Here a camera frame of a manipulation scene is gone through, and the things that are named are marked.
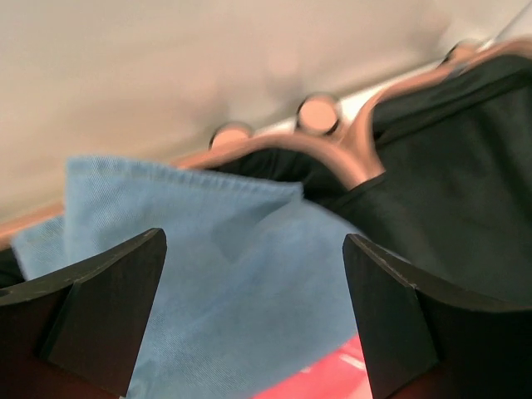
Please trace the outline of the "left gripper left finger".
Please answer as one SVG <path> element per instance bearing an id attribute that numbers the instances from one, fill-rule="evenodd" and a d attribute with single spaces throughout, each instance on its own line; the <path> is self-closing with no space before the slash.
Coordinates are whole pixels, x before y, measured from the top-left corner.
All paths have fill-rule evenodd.
<path id="1" fill-rule="evenodd" d="M 1 291 L 3 398 L 120 398 L 130 385 L 167 245 L 149 229 Z"/>

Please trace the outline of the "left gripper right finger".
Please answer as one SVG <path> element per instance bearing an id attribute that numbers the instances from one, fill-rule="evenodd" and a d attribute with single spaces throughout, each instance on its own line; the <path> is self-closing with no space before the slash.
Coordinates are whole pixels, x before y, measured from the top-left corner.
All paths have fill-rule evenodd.
<path id="1" fill-rule="evenodd" d="M 375 398 L 528 398 L 531 310 L 471 292 L 358 234 L 343 258 Z"/>

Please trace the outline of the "coral pink patterned garment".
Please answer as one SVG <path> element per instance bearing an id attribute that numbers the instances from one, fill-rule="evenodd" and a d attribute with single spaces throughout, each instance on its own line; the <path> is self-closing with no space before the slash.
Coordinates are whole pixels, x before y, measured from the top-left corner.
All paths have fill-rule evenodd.
<path id="1" fill-rule="evenodd" d="M 359 336 L 256 399 L 372 399 Z"/>

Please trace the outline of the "grey blue garment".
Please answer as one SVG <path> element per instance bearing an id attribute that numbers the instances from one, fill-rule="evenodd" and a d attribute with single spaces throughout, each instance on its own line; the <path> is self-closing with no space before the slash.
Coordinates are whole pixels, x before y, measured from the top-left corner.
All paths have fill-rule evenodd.
<path id="1" fill-rule="evenodd" d="M 355 336 L 352 226 L 299 181 L 81 157 L 66 168 L 63 215 L 12 247 L 35 279 L 150 228 L 167 255 L 128 397 L 254 397 Z"/>

